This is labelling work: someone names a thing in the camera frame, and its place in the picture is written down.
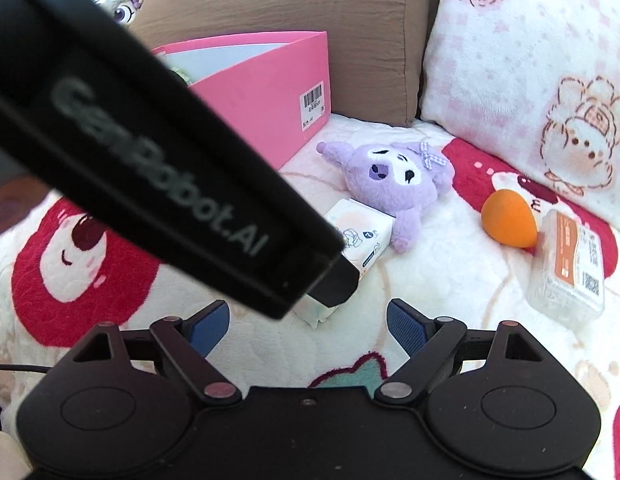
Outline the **purple plush toy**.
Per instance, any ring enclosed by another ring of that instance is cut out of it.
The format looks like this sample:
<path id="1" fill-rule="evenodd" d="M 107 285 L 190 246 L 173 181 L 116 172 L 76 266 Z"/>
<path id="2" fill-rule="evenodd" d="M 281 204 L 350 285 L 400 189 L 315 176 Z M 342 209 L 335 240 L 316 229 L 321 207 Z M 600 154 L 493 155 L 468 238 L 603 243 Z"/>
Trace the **purple plush toy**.
<path id="1" fill-rule="evenodd" d="M 342 172 L 355 200 L 395 218 L 390 244 L 402 254 L 415 245 L 423 214 L 452 190 L 452 162 L 426 140 L 358 148 L 321 142 L 316 151 Z"/>

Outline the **white pink rabbit pillow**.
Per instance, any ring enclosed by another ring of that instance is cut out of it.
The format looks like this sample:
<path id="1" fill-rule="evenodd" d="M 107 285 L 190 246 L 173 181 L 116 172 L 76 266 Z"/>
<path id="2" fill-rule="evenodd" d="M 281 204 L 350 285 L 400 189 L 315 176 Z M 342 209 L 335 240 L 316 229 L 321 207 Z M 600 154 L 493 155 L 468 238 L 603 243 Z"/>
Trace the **white pink rabbit pillow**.
<path id="1" fill-rule="evenodd" d="M 439 0 L 422 116 L 620 230 L 620 0 Z"/>

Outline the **clear cotton swab box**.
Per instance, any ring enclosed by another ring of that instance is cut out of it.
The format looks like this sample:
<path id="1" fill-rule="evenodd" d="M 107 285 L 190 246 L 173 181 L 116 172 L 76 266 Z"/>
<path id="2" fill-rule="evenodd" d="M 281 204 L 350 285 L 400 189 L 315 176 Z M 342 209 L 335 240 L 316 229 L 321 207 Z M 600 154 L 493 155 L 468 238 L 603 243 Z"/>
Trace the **clear cotton swab box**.
<path id="1" fill-rule="evenodd" d="M 567 214 L 543 218 L 526 298 L 534 309 L 577 333 L 604 311 L 601 239 Z"/>

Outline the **pink storage box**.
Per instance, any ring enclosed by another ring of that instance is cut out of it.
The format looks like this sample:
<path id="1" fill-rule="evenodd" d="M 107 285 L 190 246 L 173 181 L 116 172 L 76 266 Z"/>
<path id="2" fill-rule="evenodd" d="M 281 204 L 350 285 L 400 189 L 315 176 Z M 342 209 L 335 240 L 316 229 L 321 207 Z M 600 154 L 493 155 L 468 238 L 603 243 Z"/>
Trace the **pink storage box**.
<path id="1" fill-rule="evenodd" d="M 215 36 L 152 53 L 276 170 L 330 118 L 326 32 Z"/>

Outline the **brown embroidered pillow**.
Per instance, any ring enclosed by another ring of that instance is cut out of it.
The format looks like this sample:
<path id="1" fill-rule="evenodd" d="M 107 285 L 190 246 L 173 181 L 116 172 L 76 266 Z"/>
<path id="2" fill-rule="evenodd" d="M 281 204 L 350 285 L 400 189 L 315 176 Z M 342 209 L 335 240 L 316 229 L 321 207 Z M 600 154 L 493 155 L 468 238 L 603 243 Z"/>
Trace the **brown embroidered pillow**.
<path id="1" fill-rule="evenodd" d="M 417 112 L 429 0 L 144 0 L 145 47 L 240 32 L 326 32 L 336 114 L 407 126 Z"/>

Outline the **orange makeup sponge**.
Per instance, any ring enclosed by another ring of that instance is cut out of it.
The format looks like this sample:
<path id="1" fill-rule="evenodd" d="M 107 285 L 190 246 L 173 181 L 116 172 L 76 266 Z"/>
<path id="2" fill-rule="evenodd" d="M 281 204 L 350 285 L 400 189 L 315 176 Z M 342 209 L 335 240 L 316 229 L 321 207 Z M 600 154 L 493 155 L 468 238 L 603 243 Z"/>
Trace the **orange makeup sponge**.
<path id="1" fill-rule="evenodd" d="M 481 225 L 496 242 L 515 248 L 536 246 L 538 228 L 531 208 L 518 193 L 494 191 L 481 208 Z"/>

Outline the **white tissue pack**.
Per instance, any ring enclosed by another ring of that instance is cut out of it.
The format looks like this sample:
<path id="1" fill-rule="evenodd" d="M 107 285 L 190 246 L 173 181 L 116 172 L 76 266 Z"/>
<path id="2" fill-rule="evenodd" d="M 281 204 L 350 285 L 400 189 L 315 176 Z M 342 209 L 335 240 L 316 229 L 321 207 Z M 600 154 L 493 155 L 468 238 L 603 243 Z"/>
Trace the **white tissue pack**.
<path id="1" fill-rule="evenodd" d="M 312 292 L 293 308 L 312 328 L 326 321 L 353 296 L 360 281 L 389 246 L 395 218 L 350 198 L 340 200 L 324 218 L 344 239 L 342 258 Z"/>

